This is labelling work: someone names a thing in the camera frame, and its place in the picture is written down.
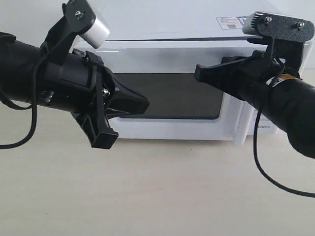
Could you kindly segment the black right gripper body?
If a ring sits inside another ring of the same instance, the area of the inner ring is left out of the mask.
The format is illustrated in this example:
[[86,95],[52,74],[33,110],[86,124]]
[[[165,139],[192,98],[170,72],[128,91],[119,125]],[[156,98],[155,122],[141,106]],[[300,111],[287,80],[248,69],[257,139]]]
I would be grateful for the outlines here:
[[267,81],[278,73],[288,74],[300,79],[298,69],[286,65],[285,58],[269,59],[263,51],[255,50],[250,57],[244,59],[236,68],[237,98],[248,103],[254,102],[254,88],[267,86]]

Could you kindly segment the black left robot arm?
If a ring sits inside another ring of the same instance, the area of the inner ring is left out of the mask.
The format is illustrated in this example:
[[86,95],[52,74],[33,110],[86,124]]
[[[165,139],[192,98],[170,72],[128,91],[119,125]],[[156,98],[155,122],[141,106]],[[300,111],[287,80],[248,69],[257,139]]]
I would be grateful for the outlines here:
[[49,61],[43,49],[0,35],[0,100],[16,109],[29,103],[32,119],[38,106],[70,112],[93,148],[109,149],[118,138],[109,120],[141,115],[149,101],[123,85],[101,57],[80,50],[68,53],[62,65]]

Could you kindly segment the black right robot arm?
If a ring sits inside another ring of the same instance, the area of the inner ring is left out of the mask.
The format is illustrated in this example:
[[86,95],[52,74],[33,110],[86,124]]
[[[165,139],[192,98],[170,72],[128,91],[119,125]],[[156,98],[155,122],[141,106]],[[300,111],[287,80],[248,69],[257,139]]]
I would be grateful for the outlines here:
[[195,68],[194,78],[209,84],[255,109],[287,134],[289,143],[300,154],[315,156],[315,88],[299,79],[296,71],[284,69],[292,79],[279,79],[271,87],[267,82],[282,67],[265,61],[262,51],[250,57],[225,57],[221,64]]

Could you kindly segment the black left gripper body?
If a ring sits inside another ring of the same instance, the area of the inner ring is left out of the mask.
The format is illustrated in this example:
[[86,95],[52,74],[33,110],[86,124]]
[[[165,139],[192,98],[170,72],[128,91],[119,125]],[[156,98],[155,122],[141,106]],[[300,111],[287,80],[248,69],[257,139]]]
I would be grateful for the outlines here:
[[118,133],[105,114],[103,68],[101,57],[89,51],[74,50],[62,65],[45,61],[37,79],[38,104],[70,112],[91,147],[110,149]]

